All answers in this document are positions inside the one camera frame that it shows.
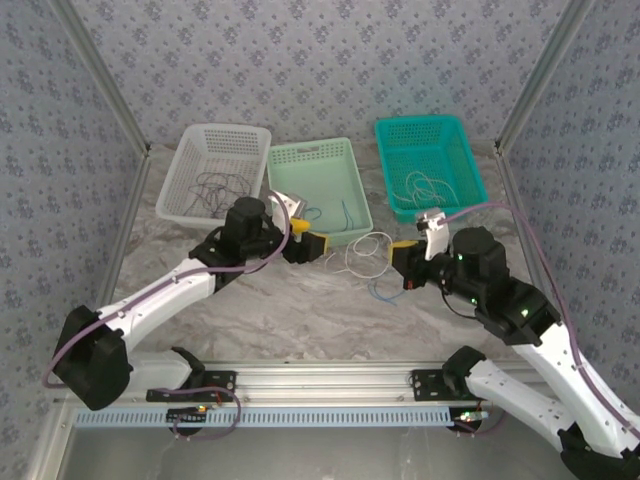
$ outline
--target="teal basket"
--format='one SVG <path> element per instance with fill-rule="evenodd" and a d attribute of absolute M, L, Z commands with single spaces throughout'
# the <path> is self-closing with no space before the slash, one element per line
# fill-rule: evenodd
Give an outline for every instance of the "teal basket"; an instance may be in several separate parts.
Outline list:
<path fill-rule="evenodd" d="M 399 222 L 413 222 L 417 213 L 433 207 L 451 215 L 488 200 L 456 117 L 384 118 L 376 123 L 376 138 L 389 203 Z"/>

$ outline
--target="gray floor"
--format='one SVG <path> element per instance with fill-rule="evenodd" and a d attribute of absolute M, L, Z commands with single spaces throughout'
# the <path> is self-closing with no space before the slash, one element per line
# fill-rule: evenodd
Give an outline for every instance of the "gray floor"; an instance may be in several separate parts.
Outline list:
<path fill-rule="evenodd" d="M 394 240 L 417 238 L 415 226 L 400 225 L 388 205 L 375 143 L 354 143 L 354 153 L 374 220 L 374 229 Z M 129 238 L 116 287 L 116 299 L 128 296 L 164 275 L 186 257 L 208 232 L 161 220 L 155 203 L 173 151 L 154 146 L 151 169 Z M 489 196 L 505 200 L 495 159 L 476 161 Z M 267 191 L 267 181 L 262 189 Z M 456 222 L 486 225 L 505 244 L 512 273 L 528 278 L 511 215 L 483 211 Z M 373 257 L 354 259 L 360 272 L 380 271 L 386 244 Z M 344 247 L 328 264 L 289 265 L 277 260 L 260 273 L 240 277 L 220 293 L 185 309 L 160 326 L 139 346 L 163 351 L 180 345 L 202 359 L 216 360 L 426 360 L 448 358 L 462 345 L 482 350 L 492 359 L 518 358 L 478 322 L 461 319 L 443 305 L 435 288 L 422 288 L 397 299 L 397 307 L 370 296 L 367 281 L 344 268 Z M 382 295 L 402 288 L 402 278 L 389 271 L 378 282 Z M 469 305 L 452 302 L 459 311 Z"/>
<path fill-rule="evenodd" d="M 240 429 L 216 442 L 165 429 L 78 430 L 59 480 L 572 480 L 508 418 L 484 436 L 444 428 Z"/>

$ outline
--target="white basket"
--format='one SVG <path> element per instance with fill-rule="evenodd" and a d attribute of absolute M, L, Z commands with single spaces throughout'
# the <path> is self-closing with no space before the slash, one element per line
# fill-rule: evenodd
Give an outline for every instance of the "white basket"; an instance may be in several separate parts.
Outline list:
<path fill-rule="evenodd" d="M 237 198 L 237 192 L 258 197 L 270 144 L 271 132 L 265 128 L 222 123 L 191 125 L 173 156 L 156 202 L 156 214 L 185 227 L 213 229 L 224 225 L 226 207 Z M 225 176 L 209 177 L 207 173 Z M 220 194 L 225 195 L 224 202 L 220 202 L 223 207 L 216 204 L 215 211 L 211 208 L 215 202 L 205 203 L 202 199 L 203 192 L 211 190 L 198 186 L 207 177 L 216 182 L 223 179 L 228 187 Z"/>

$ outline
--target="white cable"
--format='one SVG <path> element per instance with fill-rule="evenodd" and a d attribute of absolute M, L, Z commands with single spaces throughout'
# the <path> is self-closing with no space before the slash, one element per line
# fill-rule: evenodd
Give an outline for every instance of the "white cable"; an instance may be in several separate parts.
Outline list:
<path fill-rule="evenodd" d="M 353 253 L 355 253 L 359 257 L 370 257 L 370 256 L 374 255 L 378 251 L 378 248 L 380 247 L 380 241 L 375 239 L 375 238 L 372 239 L 376 243 L 376 245 L 373 248 L 373 250 L 371 250 L 370 252 L 366 252 L 366 253 L 363 253 L 361 250 L 358 250 L 358 245 L 360 244 L 360 242 L 362 240 L 364 240 L 365 238 L 369 238 L 372 235 L 382 235 L 387 240 L 389 240 L 389 245 L 391 245 L 393 243 L 393 239 L 388 234 L 386 234 L 385 232 L 369 232 L 369 233 L 361 236 L 360 238 L 356 238 L 355 240 L 352 240 L 351 242 L 349 242 L 349 244 L 347 245 L 347 250 L 344 253 L 344 266 L 345 266 L 345 268 L 343 268 L 342 270 L 337 270 L 335 272 L 331 272 L 331 273 L 350 272 L 355 277 L 362 278 L 362 279 L 365 279 L 365 280 L 371 280 L 373 278 L 378 278 L 378 277 L 381 277 L 382 275 L 384 275 L 385 272 L 391 266 L 391 264 L 389 263 L 389 259 L 387 259 L 387 264 L 385 265 L 384 269 L 380 273 L 377 273 L 376 275 L 363 275 L 362 273 L 356 272 L 355 270 L 353 270 L 349 266 L 349 250 L 350 249 L 353 250 Z M 331 260 L 331 258 L 335 254 L 336 254 L 336 252 L 333 252 L 324 261 L 324 268 L 325 269 L 327 268 L 327 263 L 329 262 L 329 260 Z"/>
<path fill-rule="evenodd" d="M 414 180 L 413 182 L 410 182 L 412 177 L 415 176 L 415 175 L 419 175 L 422 178 L 418 178 L 418 179 Z M 424 182 L 428 183 L 429 184 L 429 188 L 420 187 L 418 185 L 418 182 L 420 180 L 423 180 Z M 418 170 L 415 170 L 415 171 L 411 172 L 409 175 L 407 175 L 407 178 L 405 179 L 405 190 L 406 190 L 407 194 L 411 195 L 411 199 L 406 198 L 406 197 L 402 197 L 402 196 L 398 195 L 397 193 L 394 193 L 393 196 L 396 197 L 400 201 L 412 203 L 413 205 L 415 205 L 416 208 L 419 208 L 419 203 L 418 203 L 419 201 L 421 203 L 423 203 L 423 202 L 434 202 L 434 203 L 436 203 L 438 205 L 441 205 L 446 200 L 442 195 L 439 195 L 437 193 L 436 187 L 434 185 L 436 183 L 440 183 L 440 184 L 444 185 L 445 187 L 447 187 L 449 189 L 449 191 L 453 194 L 453 198 L 455 199 L 456 203 L 458 205 L 460 205 L 460 200 L 458 199 L 458 195 L 456 194 L 455 190 L 451 187 L 451 185 L 449 185 L 447 182 L 445 182 L 443 180 L 437 180 L 435 178 L 430 178 L 427 175 L 425 175 L 423 172 L 420 172 Z"/>

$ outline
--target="cable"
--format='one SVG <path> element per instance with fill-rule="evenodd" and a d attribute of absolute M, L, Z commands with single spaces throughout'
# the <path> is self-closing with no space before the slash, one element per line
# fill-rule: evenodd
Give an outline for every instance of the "cable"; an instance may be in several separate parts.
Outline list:
<path fill-rule="evenodd" d="M 625 429 L 630 431 L 638 440 L 640 440 L 640 430 L 638 429 L 638 427 L 634 426 L 620 412 L 618 412 L 618 410 L 613 405 L 611 405 L 611 403 L 609 403 L 609 401 L 605 398 L 602 392 L 600 392 L 598 387 L 595 385 L 595 383 L 593 382 L 593 380 L 585 370 L 584 362 L 582 361 L 582 358 L 580 356 L 580 348 L 578 346 L 578 336 L 576 334 L 575 325 L 571 320 L 571 316 L 569 315 L 569 308 L 567 307 L 567 304 L 564 298 L 562 297 L 562 293 L 560 292 L 560 287 L 558 286 L 553 276 L 553 273 L 551 271 L 551 266 L 549 265 L 549 262 L 542 250 L 542 245 L 540 245 L 540 241 L 538 240 L 536 233 L 533 231 L 533 227 L 529 223 L 529 220 L 527 219 L 526 215 L 522 213 L 520 210 L 513 208 L 511 205 L 506 205 L 500 202 L 486 202 L 486 203 L 480 203 L 478 205 L 473 205 L 472 207 L 465 208 L 459 211 L 458 213 L 451 215 L 450 217 L 443 218 L 438 222 L 438 224 L 444 225 L 445 223 L 453 222 L 454 220 L 464 215 L 468 215 L 471 212 L 475 212 L 477 210 L 483 210 L 485 208 L 503 208 L 505 210 L 509 210 L 516 218 L 518 218 L 518 220 L 520 220 L 522 225 L 525 227 L 527 233 L 529 234 L 529 237 L 533 241 L 533 245 L 535 249 L 538 252 L 538 256 L 540 257 L 540 262 L 542 263 L 542 267 L 544 268 L 544 271 L 546 272 L 547 277 L 549 278 L 549 282 L 551 283 L 553 293 L 555 297 L 558 299 L 558 304 L 560 305 L 560 310 L 564 318 L 564 323 L 567 326 L 567 331 L 569 333 L 569 345 L 571 347 L 570 348 L 571 356 L 573 358 L 573 361 L 575 363 L 578 373 L 586 383 L 591 393 L 598 399 L 598 401 L 605 408 L 605 410 L 607 410 L 616 420 L 618 420 Z"/>
<path fill-rule="evenodd" d="M 318 212 L 318 216 L 315 218 L 306 218 L 307 213 L 309 212 Z M 311 208 L 307 208 L 305 209 L 304 213 L 302 214 L 302 218 L 304 218 L 305 220 L 309 220 L 310 222 L 315 222 L 317 219 L 319 219 L 322 216 L 322 210 L 320 210 L 317 207 L 311 207 Z"/>
<path fill-rule="evenodd" d="M 187 191 L 192 193 L 195 199 L 183 215 L 187 215 L 199 201 L 200 206 L 209 211 L 211 218 L 223 218 L 238 198 L 251 193 L 251 183 L 238 173 L 202 172 L 196 177 L 196 183 L 190 185 Z"/>
<path fill-rule="evenodd" d="M 393 243 L 393 239 L 385 232 L 369 232 L 363 236 L 361 236 L 360 238 L 356 238 L 355 240 L 351 240 L 351 242 L 349 242 L 349 244 L 347 245 L 347 250 L 344 253 L 344 266 L 345 268 L 343 268 L 342 270 L 337 270 L 335 272 L 332 273 L 342 273 L 342 272 L 351 272 L 352 275 L 358 277 L 358 278 L 362 278 L 365 280 L 371 280 L 374 278 L 378 278 L 381 277 L 382 275 L 385 274 L 385 272 L 389 269 L 390 267 L 390 263 L 387 260 L 387 263 L 384 267 L 384 269 L 380 272 L 377 273 L 375 275 L 363 275 L 361 273 L 358 273 L 356 271 L 354 271 L 350 266 L 349 266 L 349 249 L 353 250 L 353 253 L 355 253 L 356 255 L 358 255 L 359 257 L 370 257 L 372 255 L 374 255 L 377 251 L 378 251 L 378 247 L 380 246 L 380 242 L 378 240 L 376 240 L 375 238 L 372 239 L 374 242 L 376 242 L 376 246 L 373 250 L 371 250 L 370 252 L 367 253 L 362 253 L 361 251 L 358 251 L 357 247 L 358 244 L 364 240 L 365 238 L 370 237 L 371 235 L 382 235 L 383 237 L 387 238 L 389 240 L 389 244 Z M 327 259 L 324 261 L 324 267 L 325 269 L 327 268 L 327 262 L 329 260 L 331 260 L 331 258 L 333 258 L 333 256 L 335 255 L 335 252 L 332 253 L 331 255 L 329 255 L 327 257 Z"/>
<path fill-rule="evenodd" d="M 346 232 L 347 230 L 353 230 L 355 229 L 355 222 L 353 221 L 353 217 L 351 216 L 351 214 L 349 213 L 349 209 L 347 208 L 347 203 L 342 200 L 342 211 L 344 212 L 344 218 L 346 220 L 346 224 L 345 227 L 342 229 L 343 232 Z M 315 218 L 309 218 L 307 219 L 307 213 L 311 212 L 311 211 L 317 211 L 318 215 Z M 320 210 L 318 207 L 311 207 L 311 208 L 307 208 L 305 209 L 304 213 L 302 214 L 302 218 L 304 218 L 305 220 L 309 220 L 310 222 L 314 222 L 316 220 L 318 220 L 320 217 L 322 216 L 322 210 Z M 335 232 L 328 232 L 328 231 L 321 231 L 321 230 L 312 230 L 313 232 L 316 233 L 324 233 L 324 234 L 330 234 L 330 233 L 335 233 Z"/>
<path fill-rule="evenodd" d="M 389 304 L 393 305 L 394 307 L 397 307 L 398 305 L 396 305 L 396 302 L 394 302 L 393 300 L 398 298 L 400 295 L 403 295 L 403 294 L 407 293 L 406 290 L 401 290 L 400 293 L 396 293 L 395 295 L 393 295 L 391 297 L 383 297 L 382 295 L 380 295 L 380 293 L 378 293 L 377 283 L 378 282 L 376 280 L 369 280 L 369 283 L 367 284 L 367 288 L 369 289 L 369 294 L 373 298 L 375 298 L 376 300 L 380 300 L 381 302 L 389 303 Z"/>
<path fill-rule="evenodd" d="M 211 385 L 209 387 L 185 388 L 183 390 L 170 390 L 168 388 L 154 388 L 153 390 L 156 392 L 166 393 L 169 395 L 191 395 L 194 393 L 205 393 L 205 392 L 224 393 L 225 395 L 230 396 L 237 406 L 236 416 L 233 418 L 233 422 L 231 422 L 231 425 L 225 428 L 222 432 L 214 433 L 211 435 L 198 435 L 198 436 L 181 435 L 178 432 L 178 424 L 180 423 L 180 420 L 182 420 L 182 417 L 184 415 L 178 415 L 174 420 L 173 427 L 172 427 L 172 430 L 174 435 L 176 436 L 176 439 L 182 439 L 186 441 L 218 440 L 222 437 L 226 437 L 231 432 L 233 432 L 238 427 L 240 420 L 242 420 L 242 405 L 240 404 L 240 399 L 234 392 L 232 392 L 227 388 L 215 387 Z"/>
<path fill-rule="evenodd" d="M 444 302 L 444 304 L 449 307 L 449 310 L 451 310 L 453 313 L 455 313 L 456 315 L 458 315 L 459 317 L 462 318 L 468 318 L 470 320 L 477 320 L 477 318 L 474 315 L 463 315 L 462 313 L 459 313 L 458 311 L 454 310 L 453 307 L 449 304 L 449 301 L 447 300 L 447 297 L 444 294 L 444 290 L 440 289 L 440 293 L 442 294 L 442 301 Z"/>
<path fill-rule="evenodd" d="M 490 432 L 495 432 L 496 429 L 500 425 L 502 425 L 502 423 L 504 422 L 506 417 L 507 417 L 507 412 L 503 410 L 502 411 L 502 415 L 500 415 L 500 418 L 498 419 L 498 421 L 494 425 L 489 427 L 487 430 L 484 430 L 482 432 L 478 432 L 477 430 L 474 430 L 473 428 L 471 428 L 469 425 L 465 424 L 464 422 L 460 422 L 460 421 L 454 420 L 453 423 L 454 423 L 454 425 L 469 431 L 470 433 L 468 435 L 470 435 L 470 436 L 473 436 L 473 435 L 479 436 L 479 435 L 486 435 L 486 434 L 488 434 Z"/>
<path fill-rule="evenodd" d="M 422 178 L 418 178 L 414 180 L 413 185 L 410 186 L 409 185 L 410 180 L 415 175 L 419 175 Z M 418 182 L 420 182 L 421 180 L 429 184 L 428 188 L 423 188 L 418 185 Z M 458 199 L 458 195 L 456 194 L 455 190 L 451 187 L 451 185 L 449 185 L 444 180 L 437 180 L 434 178 L 430 178 L 419 170 L 415 170 L 411 172 L 409 175 L 407 175 L 405 179 L 405 191 L 407 192 L 408 195 L 411 196 L 411 198 L 409 199 L 406 197 L 402 197 L 397 193 L 394 193 L 393 196 L 400 201 L 413 204 L 413 208 L 425 208 L 427 207 L 427 205 L 425 205 L 425 202 L 432 202 L 432 203 L 435 203 L 436 205 L 441 205 L 442 203 L 446 203 L 446 199 L 442 195 L 439 195 L 437 193 L 436 187 L 434 186 L 434 184 L 437 184 L 437 183 L 444 185 L 449 189 L 449 191 L 453 194 L 453 198 L 456 204 L 459 206 L 460 200 Z"/>
<path fill-rule="evenodd" d="M 275 192 L 269 191 L 269 194 L 272 197 L 275 198 L 275 200 L 277 201 L 278 205 L 282 209 L 282 212 L 284 214 L 284 220 L 285 220 L 284 221 L 284 229 L 285 229 L 285 231 L 284 231 L 284 235 L 282 237 L 282 242 L 280 242 L 280 245 L 278 245 L 278 247 L 274 250 L 274 252 L 271 255 L 267 256 L 264 260 L 262 260 L 261 262 L 259 262 L 257 264 L 254 264 L 254 265 L 241 265 L 241 266 L 238 266 L 238 267 L 202 267 L 202 268 L 194 268 L 192 270 L 187 270 L 186 272 L 179 273 L 179 274 L 175 275 L 173 278 L 170 278 L 168 280 L 165 280 L 162 283 L 159 283 L 155 287 L 153 287 L 153 288 L 147 290 L 146 292 L 140 294 L 138 297 L 134 298 L 133 300 L 131 300 L 126 305 L 123 305 L 123 307 L 119 311 L 113 312 L 110 315 L 106 315 L 105 317 L 99 319 L 95 323 L 92 323 L 87 328 L 85 328 L 84 330 L 79 331 L 73 337 L 71 337 L 71 339 L 67 343 L 65 343 L 60 348 L 60 350 L 58 350 L 58 352 L 56 352 L 56 354 L 53 356 L 53 358 L 51 359 L 51 361 L 47 365 L 47 367 L 45 369 L 45 372 L 42 375 L 42 379 L 41 379 L 42 385 L 45 388 L 66 388 L 66 385 L 64 383 L 51 383 L 51 382 L 49 382 L 49 375 L 53 372 L 53 369 L 58 364 L 58 362 L 62 359 L 62 357 L 64 357 L 73 348 L 73 346 L 76 343 L 78 343 L 84 337 L 89 335 L 91 332 L 93 332 L 93 331 L 97 330 L 98 328 L 100 328 L 102 325 L 105 325 L 106 323 L 110 322 L 111 320 L 117 318 L 118 314 L 120 312 L 126 313 L 126 312 L 130 311 L 136 305 L 139 305 L 141 302 L 143 302 L 146 299 L 152 297 L 156 293 L 164 290 L 169 285 L 173 285 L 178 280 L 182 280 L 183 278 L 190 277 L 192 275 L 197 275 L 199 273 L 254 273 L 254 272 L 260 270 L 262 267 L 264 267 L 267 263 L 271 262 L 278 255 L 280 255 L 282 250 L 284 250 L 284 247 L 287 245 L 287 242 L 289 241 L 289 235 L 291 233 L 291 225 L 289 223 L 289 214 L 287 212 L 287 207 L 285 206 L 285 204 L 282 201 L 282 199 Z"/>

